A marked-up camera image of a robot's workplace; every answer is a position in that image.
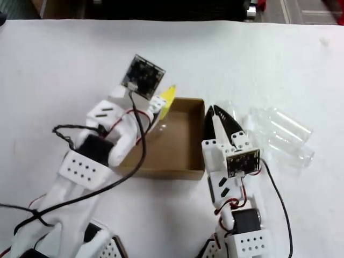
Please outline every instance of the yellow object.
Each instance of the yellow object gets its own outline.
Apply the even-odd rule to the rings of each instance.
[[[160,97],[162,97],[167,102],[165,107],[161,110],[160,120],[162,120],[168,113],[173,100],[176,97],[176,85],[172,85],[167,91],[163,92]]]

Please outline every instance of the transparent plastic tube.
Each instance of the transparent plastic tube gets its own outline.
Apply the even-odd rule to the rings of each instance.
[[[309,127],[276,108],[251,109],[250,130],[256,144],[296,168],[309,166],[314,151],[304,144],[312,134]]]

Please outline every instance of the white robotic arm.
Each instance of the white robotic arm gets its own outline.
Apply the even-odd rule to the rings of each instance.
[[[202,258],[262,257],[270,233],[263,227],[264,206],[255,178],[260,152],[240,125],[218,106],[210,107],[202,142],[205,168],[219,224],[199,253]]]
[[[87,114],[86,126],[66,125],[54,130],[69,142],[71,150],[63,160],[52,189],[40,200],[37,208],[40,212],[37,216],[50,227],[42,224],[37,216],[19,224],[13,238],[11,258],[48,257],[36,252],[33,247],[46,238],[41,243],[44,245],[58,232],[60,244],[57,258],[99,257],[105,245],[111,245],[114,239],[111,239],[109,231],[99,230],[90,243],[84,242],[85,231],[100,194],[128,179],[143,163],[145,134],[155,126],[160,110],[166,104],[164,99],[153,96],[163,74],[162,69],[136,56],[116,89],[116,92],[121,92],[121,97],[109,98],[112,101],[104,100],[96,105]],[[57,131],[64,127],[86,129],[74,144]],[[109,185],[113,171],[140,140],[143,146],[140,164],[130,174]],[[57,232],[53,229],[58,224],[61,228]],[[119,245],[113,243],[109,250],[114,251],[114,248],[119,248]]]

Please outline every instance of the white tabletop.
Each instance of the white tabletop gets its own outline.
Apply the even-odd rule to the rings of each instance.
[[[165,69],[165,89],[231,99],[243,113],[276,106],[314,128],[302,172],[273,169],[287,206],[294,257],[341,257],[344,28],[226,21],[7,21],[0,28],[0,202],[28,205],[49,190],[67,145],[51,133],[80,124],[138,53]],[[274,257],[287,257],[284,214],[266,175],[262,194]],[[0,248],[25,218],[0,210]],[[133,178],[106,193],[95,216],[129,257],[194,257],[217,218],[206,183]]]

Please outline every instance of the cardboard box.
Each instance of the cardboard box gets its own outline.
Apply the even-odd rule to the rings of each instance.
[[[163,132],[147,136],[147,156],[136,176],[156,179],[200,180],[204,173],[203,139],[204,101],[175,98]],[[125,175],[139,162],[142,146],[135,146],[120,166]]]

